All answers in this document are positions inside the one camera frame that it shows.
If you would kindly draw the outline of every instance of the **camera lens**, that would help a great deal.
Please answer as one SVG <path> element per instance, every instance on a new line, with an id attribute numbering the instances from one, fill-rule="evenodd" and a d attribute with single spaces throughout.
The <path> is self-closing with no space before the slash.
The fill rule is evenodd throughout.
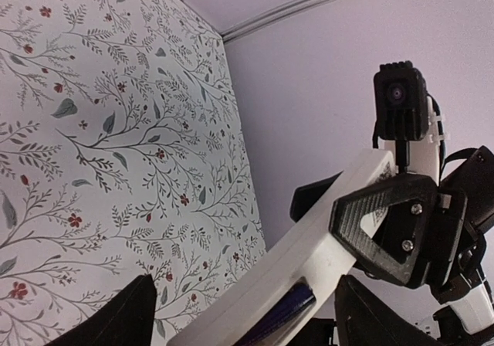
<path id="1" fill-rule="evenodd" d="M 400 105 L 406 98 L 404 87 L 399 83 L 392 83 L 387 89 L 387 100 L 393 105 Z"/>

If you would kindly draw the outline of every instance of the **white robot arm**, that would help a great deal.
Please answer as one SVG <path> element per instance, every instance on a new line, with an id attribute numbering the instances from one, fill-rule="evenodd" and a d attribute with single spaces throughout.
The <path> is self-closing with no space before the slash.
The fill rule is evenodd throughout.
<path id="1" fill-rule="evenodd" d="M 410 71 L 411 64 L 400 63 L 394 68 L 395 76 L 402 74 L 406 77 L 408 73 L 404 70 Z M 389 89 L 388 93 L 391 99 L 401 99 L 398 97 L 400 93 L 395 93 L 393 89 Z M 443 229 L 442 224 L 449 221 L 435 220 L 435 216 L 441 218 L 441 215 L 434 215 L 433 210 L 438 209 L 444 214 L 449 209 L 453 210 L 449 203 L 455 202 L 448 189 L 444 192 L 440 187 L 444 161 L 442 118 L 432 98 L 427 97 L 424 103 L 428 125 L 420 139 L 410 141 L 408 149 L 402 147 L 402 142 L 398 145 L 400 141 L 385 141 L 382 150 L 362 151 L 322 196 L 307 208 L 298 223 L 233 287 L 172 338 L 168 346 L 287 345 L 326 302 L 337 288 L 340 278 L 347 275 L 357 261 L 364 266 L 367 264 L 366 268 L 369 265 L 375 267 L 376 272 L 372 274 L 392 283 L 407 287 L 429 284 L 435 297 L 456 313 L 466 334 L 490 330 L 494 324 L 494 310 L 482 269 L 477 265 L 467 276 L 461 263 L 455 266 L 455 260 L 466 260 L 458 258 L 457 253 L 458 247 L 463 244 L 460 235 L 464 229 L 462 219 L 467 203 L 466 198 L 461 196 L 462 192 L 459 193 L 460 200 L 464 203 L 459 208 L 460 217 L 457 218 L 461 221 L 454 222 L 451 229 L 455 232 L 448 230 L 447 235 L 451 238 L 448 246 L 452 251 L 450 258 L 444 265 L 441 264 L 436 274 L 430 272 L 438 268 L 438 262 L 433 259 L 427 261 L 419 253 L 423 250 L 424 257 L 430 255 L 427 250 L 431 249 L 431 243 L 423 235 L 438 235 Z M 406 255 L 401 265 L 393 258 L 386 258 L 385 253 L 381 255 L 382 249 L 371 244 L 371 238 L 383 222 L 393 216 L 390 209 L 396 204 L 387 200 L 393 198 L 392 194 L 370 187 L 385 186 L 386 180 L 388 185 L 393 185 L 389 190 L 404 195 L 403 200 L 398 202 L 413 201 L 418 196 L 414 195 L 415 185 L 420 183 L 426 187 L 423 193 L 424 190 L 433 190 L 427 193 L 434 195 L 430 198 L 432 203 L 429 207 L 427 203 L 412 206 L 409 215 L 417 218 L 422 215 L 420 223 L 427 228 L 416 227 L 410 239 L 400 241 Z M 455 181 L 450 181 L 448 185 L 455 185 Z M 360 203 L 356 199 L 359 191 L 373 192 L 372 198 Z M 353 195 L 354 199 L 345 199 L 348 195 Z M 360 216 L 358 222 L 354 221 L 356 216 Z M 471 253 L 470 256 L 475 256 L 475 249 L 462 251 L 462 255 Z M 426 261 L 427 265 L 416 269 Z"/>

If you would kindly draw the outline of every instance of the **black foreground object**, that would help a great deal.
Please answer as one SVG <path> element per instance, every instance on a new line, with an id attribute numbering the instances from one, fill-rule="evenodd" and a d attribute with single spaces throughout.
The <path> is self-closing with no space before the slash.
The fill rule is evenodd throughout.
<path id="1" fill-rule="evenodd" d="M 442 346 L 351 275 L 341 277 L 335 298 L 340 346 Z"/>
<path id="2" fill-rule="evenodd" d="M 47 346 L 149 346 L 156 296 L 151 275 L 140 275 L 92 317 Z"/>

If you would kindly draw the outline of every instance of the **black camera module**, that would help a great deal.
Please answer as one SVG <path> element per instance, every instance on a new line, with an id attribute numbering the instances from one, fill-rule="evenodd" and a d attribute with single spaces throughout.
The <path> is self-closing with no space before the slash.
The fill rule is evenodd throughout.
<path id="1" fill-rule="evenodd" d="M 381 65 L 374 76 L 377 136 L 390 141 L 420 141 L 428 132 L 425 80 L 409 61 Z"/>
<path id="2" fill-rule="evenodd" d="M 400 105 L 406 100 L 407 92 L 400 83 L 392 83 L 387 89 L 386 97 L 391 105 Z"/>

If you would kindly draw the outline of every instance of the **leaf pattern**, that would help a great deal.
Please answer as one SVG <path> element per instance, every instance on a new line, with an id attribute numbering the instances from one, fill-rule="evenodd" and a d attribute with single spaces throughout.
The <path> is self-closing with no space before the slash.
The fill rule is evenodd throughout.
<path id="1" fill-rule="evenodd" d="M 13 259 L 8 259 L 4 263 L 0 263 L 0 276 L 12 270 L 16 263 L 17 263 L 17 257 L 14 257 Z"/>
<path id="2" fill-rule="evenodd" d="M 5 194 L 5 192 L 2 192 L 2 194 L 2 210 L 5 217 L 5 222 L 7 223 L 7 229 L 12 229 L 14 226 L 17 225 L 17 212 L 15 211 L 12 202 L 10 202 L 10 199 L 8 199 L 8 196 Z"/>
<path id="3" fill-rule="evenodd" d="M 166 344 L 264 253 L 221 37 L 179 0 L 3 0 L 0 31 L 0 346 L 142 273 Z"/>
<path id="4" fill-rule="evenodd" d="M 52 114 L 54 118 L 63 118 L 66 116 L 71 116 L 77 113 L 77 107 L 72 99 L 64 99 L 60 103 L 59 107 L 56 109 L 55 113 Z"/>

